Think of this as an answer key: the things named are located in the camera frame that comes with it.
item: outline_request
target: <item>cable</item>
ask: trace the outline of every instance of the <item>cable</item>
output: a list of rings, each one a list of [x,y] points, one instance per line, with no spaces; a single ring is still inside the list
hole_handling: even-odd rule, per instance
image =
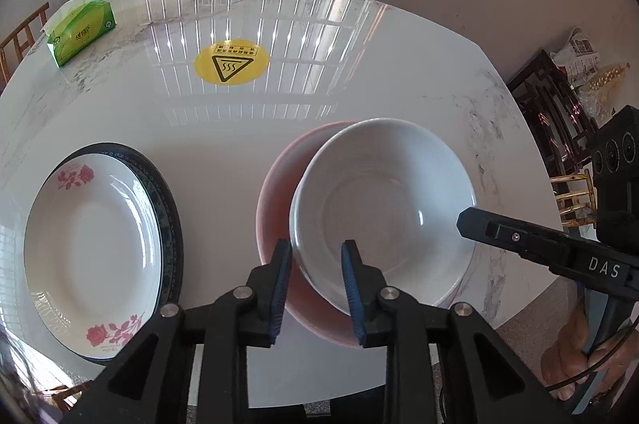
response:
[[[548,391],[555,391],[558,390],[559,388],[563,388],[565,386],[568,386],[569,384],[573,384],[574,382],[578,381],[579,379],[581,379],[582,377],[586,377],[586,375],[590,375],[592,372],[594,372],[596,369],[598,369],[601,365],[603,365],[608,359],[610,359],[610,357],[614,356],[615,353],[617,352],[617,350],[619,350],[621,348],[621,346],[628,340],[628,338],[632,335],[633,331],[635,330],[635,328],[637,328],[637,324],[639,324],[639,316],[637,316],[635,318],[635,321],[633,321],[633,323],[630,325],[630,327],[628,328],[628,331],[624,334],[624,336],[619,340],[619,343],[617,343],[614,347],[612,347],[610,349],[610,351],[608,352],[608,354],[606,354],[605,356],[603,356],[600,360],[598,360],[594,365],[592,365],[591,367],[588,367],[587,369],[585,369],[583,372],[581,372],[580,374],[577,375],[573,375],[573,377],[568,377],[566,380],[563,380],[561,382],[556,382],[555,384],[551,384],[550,386],[547,386],[546,389]]]
[[[446,410],[443,407],[443,388],[440,390],[440,413],[442,414],[442,424],[446,424]]]

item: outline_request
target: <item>table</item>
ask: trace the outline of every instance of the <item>table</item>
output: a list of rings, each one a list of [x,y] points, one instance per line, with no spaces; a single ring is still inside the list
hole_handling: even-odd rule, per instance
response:
[[[259,265],[254,220],[266,172],[293,139],[341,119],[423,125],[459,156],[480,207],[561,228],[519,109],[481,49],[458,34],[372,0],[110,1],[113,31],[62,69],[41,39],[0,97],[1,318],[68,372],[94,377],[100,367],[40,321],[24,276],[24,230],[49,173],[91,143],[130,145],[166,179],[183,228],[185,308],[211,303]],[[225,39],[266,49],[264,74],[234,87],[204,82],[194,59]],[[553,279],[516,255],[478,246],[457,300],[498,326]],[[253,407],[384,381],[384,350],[328,343],[289,314],[273,348],[248,351]]]

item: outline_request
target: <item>yellow sticker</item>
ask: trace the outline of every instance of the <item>yellow sticker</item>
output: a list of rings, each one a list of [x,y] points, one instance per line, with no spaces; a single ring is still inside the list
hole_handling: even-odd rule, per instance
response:
[[[195,67],[200,78],[216,85],[239,85],[266,71],[268,53],[249,40],[224,40],[204,48]]]

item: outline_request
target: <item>hand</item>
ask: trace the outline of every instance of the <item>hand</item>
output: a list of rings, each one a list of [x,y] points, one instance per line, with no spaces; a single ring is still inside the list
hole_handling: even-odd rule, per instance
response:
[[[627,330],[621,330],[608,341],[599,346],[590,357],[582,353],[581,348],[588,338],[589,326],[583,310],[583,299],[577,302],[568,323],[559,331],[557,341],[541,356],[541,375],[546,385],[566,380],[573,375],[580,374],[586,368],[601,360],[608,351],[619,342]],[[597,393],[608,391],[627,370],[633,354],[639,347],[639,333],[635,330],[627,341],[610,357],[597,371],[607,370]],[[578,383],[584,383],[588,376],[582,377]],[[568,384],[551,395],[561,400],[570,399],[574,394],[574,383]]]

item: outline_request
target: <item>white tissue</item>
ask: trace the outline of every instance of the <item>white tissue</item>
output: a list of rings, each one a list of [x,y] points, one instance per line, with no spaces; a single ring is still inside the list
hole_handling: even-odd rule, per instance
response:
[[[51,18],[47,21],[42,30],[46,33],[47,37],[51,34],[53,29],[60,24],[71,11],[91,2],[94,0],[69,0],[65,2],[58,11],[53,13]]]

